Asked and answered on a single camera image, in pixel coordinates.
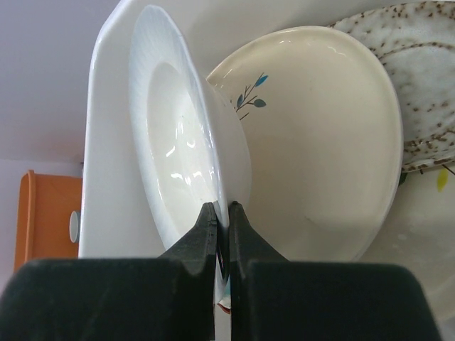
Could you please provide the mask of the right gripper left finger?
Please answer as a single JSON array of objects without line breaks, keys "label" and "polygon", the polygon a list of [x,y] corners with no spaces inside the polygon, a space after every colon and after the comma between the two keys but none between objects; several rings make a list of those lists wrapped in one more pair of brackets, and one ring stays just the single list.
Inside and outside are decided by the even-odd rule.
[{"label": "right gripper left finger", "polygon": [[213,340],[212,204],[156,258],[36,259],[1,295],[2,340]]}]

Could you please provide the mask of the cream and blue leaf plate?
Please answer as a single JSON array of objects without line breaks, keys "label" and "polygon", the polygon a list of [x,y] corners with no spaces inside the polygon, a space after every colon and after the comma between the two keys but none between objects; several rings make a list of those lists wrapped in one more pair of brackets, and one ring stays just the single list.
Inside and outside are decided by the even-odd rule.
[{"label": "cream and blue leaf plate", "polygon": [[291,260],[358,259],[402,165],[400,106],[381,62],[346,33],[304,26],[242,46],[208,81],[247,139],[254,229]]}]

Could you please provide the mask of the cream plate with leaf sprig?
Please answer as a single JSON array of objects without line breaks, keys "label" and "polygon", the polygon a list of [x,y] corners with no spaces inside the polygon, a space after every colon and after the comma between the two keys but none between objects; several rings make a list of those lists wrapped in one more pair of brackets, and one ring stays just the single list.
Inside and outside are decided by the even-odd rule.
[{"label": "cream plate with leaf sprig", "polygon": [[406,267],[436,317],[454,316],[454,164],[406,175],[361,259]]}]

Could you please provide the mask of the white ribbed deep plate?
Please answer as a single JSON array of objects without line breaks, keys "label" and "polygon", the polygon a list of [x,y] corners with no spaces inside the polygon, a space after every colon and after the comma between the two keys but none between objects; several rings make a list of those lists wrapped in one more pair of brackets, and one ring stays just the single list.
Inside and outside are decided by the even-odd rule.
[{"label": "white ribbed deep plate", "polygon": [[229,206],[252,187],[247,140],[230,100],[197,71],[161,7],[138,16],[129,54],[129,113],[142,183],[161,241],[171,248],[213,204],[219,223],[214,301],[230,308]]}]

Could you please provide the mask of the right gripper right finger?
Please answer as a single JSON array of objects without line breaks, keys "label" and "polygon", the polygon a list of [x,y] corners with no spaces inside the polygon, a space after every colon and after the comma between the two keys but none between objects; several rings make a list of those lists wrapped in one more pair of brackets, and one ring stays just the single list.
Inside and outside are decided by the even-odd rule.
[{"label": "right gripper right finger", "polygon": [[394,264],[285,259],[230,216],[233,340],[439,340],[419,281]]}]

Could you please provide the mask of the small speckled ceramic saucer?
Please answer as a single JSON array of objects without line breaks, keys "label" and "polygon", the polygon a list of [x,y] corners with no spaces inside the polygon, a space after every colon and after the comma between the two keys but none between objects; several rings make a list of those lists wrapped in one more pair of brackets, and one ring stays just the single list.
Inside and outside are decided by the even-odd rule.
[{"label": "small speckled ceramic saucer", "polygon": [[373,9],[331,27],[368,47],[386,69],[402,113],[402,172],[454,161],[454,2]]}]

